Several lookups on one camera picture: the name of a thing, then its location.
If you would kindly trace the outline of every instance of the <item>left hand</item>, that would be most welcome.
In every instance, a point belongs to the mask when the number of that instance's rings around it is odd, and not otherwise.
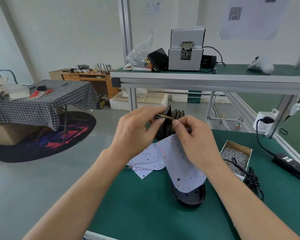
[[[120,118],[109,147],[116,154],[116,160],[126,164],[152,143],[165,119],[155,120],[148,131],[145,125],[165,109],[164,106],[144,106]]]

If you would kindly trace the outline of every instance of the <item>upper shelf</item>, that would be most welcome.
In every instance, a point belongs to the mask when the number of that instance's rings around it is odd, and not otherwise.
[[[201,81],[240,81],[240,82],[273,82],[273,83],[300,83],[300,69],[293,65],[274,65],[274,72],[266,75],[261,71],[247,70],[248,64],[216,64],[216,74],[210,69],[198,71],[165,71],[141,72],[124,71],[122,68],[111,72],[111,77],[119,78],[158,78],[177,80]]]

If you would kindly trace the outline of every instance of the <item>silver machine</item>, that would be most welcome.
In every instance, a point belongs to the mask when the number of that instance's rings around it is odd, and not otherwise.
[[[169,70],[200,70],[205,31],[205,28],[171,30]]]

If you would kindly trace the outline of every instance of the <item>forearm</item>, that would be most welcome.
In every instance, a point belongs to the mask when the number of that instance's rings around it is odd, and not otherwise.
[[[105,193],[122,170],[122,163],[104,150],[91,168],[52,206],[24,240],[78,240],[90,225]]]
[[[241,239],[300,239],[220,160],[207,177]]]

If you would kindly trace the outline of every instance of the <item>right hand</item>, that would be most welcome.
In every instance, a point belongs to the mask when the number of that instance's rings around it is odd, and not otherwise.
[[[178,135],[188,159],[204,173],[223,162],[210,126],[188,115],[172,121],[172,128]]]

